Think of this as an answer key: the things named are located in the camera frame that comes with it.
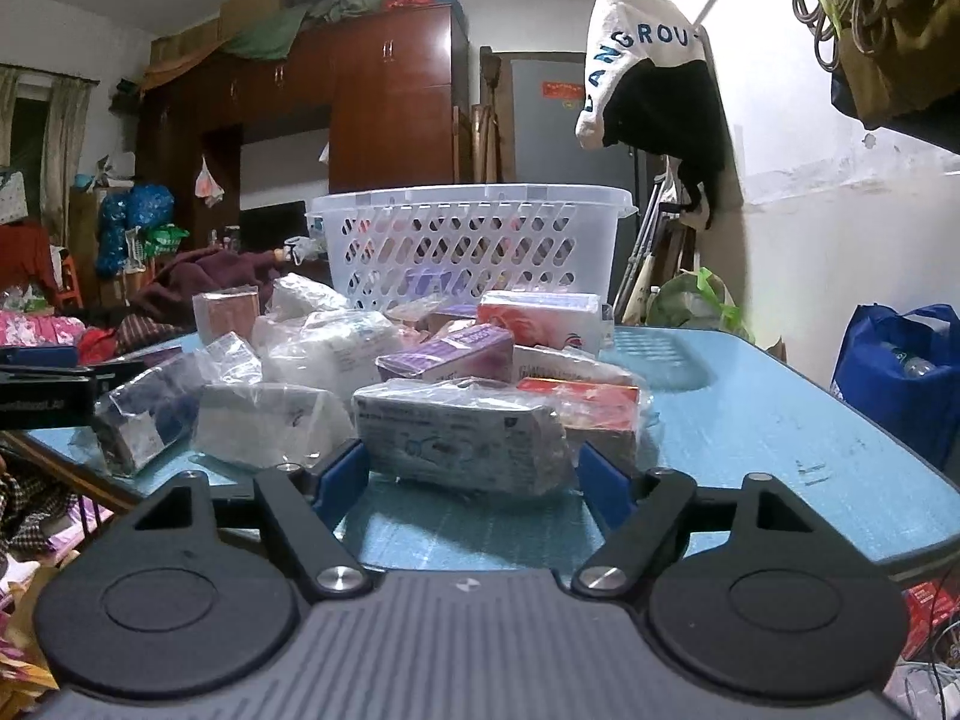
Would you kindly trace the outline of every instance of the red door sticker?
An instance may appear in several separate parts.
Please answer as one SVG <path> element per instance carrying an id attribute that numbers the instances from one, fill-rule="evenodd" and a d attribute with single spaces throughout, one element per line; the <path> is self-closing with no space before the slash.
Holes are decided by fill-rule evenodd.
<path id="1" fill-rule="evenodd" d="M 549 100 L 583 100 L 587 96 L 587 87 L 582 83 L 544 81 L 541 93 Z"/>

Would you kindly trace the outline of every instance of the maroon blanket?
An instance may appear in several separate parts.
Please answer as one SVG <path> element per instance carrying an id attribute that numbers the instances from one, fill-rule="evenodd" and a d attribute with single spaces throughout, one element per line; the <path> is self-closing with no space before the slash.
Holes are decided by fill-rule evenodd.
<path id="1" fill-rule="evenodd" d="M 235 254 L 217 248 L 185 251 L 131 298 L 133 312 L 163 324 L 196 328 L 193 296 L 229 287 L 257 287 L 260 309 L 274 292 L 280 274 L 274 252 Z"/>

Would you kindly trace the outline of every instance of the hanging tote bag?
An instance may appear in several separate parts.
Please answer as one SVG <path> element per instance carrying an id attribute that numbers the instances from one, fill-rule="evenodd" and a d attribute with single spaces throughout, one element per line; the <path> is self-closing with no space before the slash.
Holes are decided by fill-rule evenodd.
<path id="1" fill-rule="evenodd" d="M 947 329 L 935 332 L 908 319 L 911 314 L 939 319 Z M 885 343 L 936 368 L 911 377 Z M 944 304 L 903 316 L 886 306 L 857 306 L 840 346 L 832 392 L 942 470 L 960 423 L 960 319 Z"/>

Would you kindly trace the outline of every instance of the white laundry basket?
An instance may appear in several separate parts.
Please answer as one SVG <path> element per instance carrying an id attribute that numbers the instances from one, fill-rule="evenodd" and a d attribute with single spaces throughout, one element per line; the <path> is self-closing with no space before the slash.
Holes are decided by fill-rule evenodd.
<path id="1" fill-rule="evenodd" d="M 307 223 L 323 222 L 334 288 L 382 310 L 435 292 L 606 295 L 616 220 L 634 210 L 612 187 L 463 184 L 330 194 L 310 201 Z"/>

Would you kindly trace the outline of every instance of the blue table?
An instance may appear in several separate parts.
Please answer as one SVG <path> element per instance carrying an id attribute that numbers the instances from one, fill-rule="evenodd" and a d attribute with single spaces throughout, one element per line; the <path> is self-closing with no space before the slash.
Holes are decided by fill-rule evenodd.
<path id="1" fill-rule="evenodd" d="M 194 337 L 181 338 L 185 349 Z M 740 338 L 709 331 L 618 328 L 605 358 L 642 374 L 659 422 L 650 461 L 699 484 L 740 486 L 775 474 L 888 574 L 908 586 L 960 556 L 960 491 L 854 410 Z M 243 471 L 171 447 L 136 480 L 110 477 L 89 429 L 8 434 L 23 454 L 106 505 L 128 508 L 179 471 L 212 484 Z M 548 566 L 569 577 L 602 542 L 579 493 L 539 501 L 466 495 L 371 479 L 337 529 L 369 565 L 433 569 Z M 691 540 L 700 550 L 723 533 Z"/>

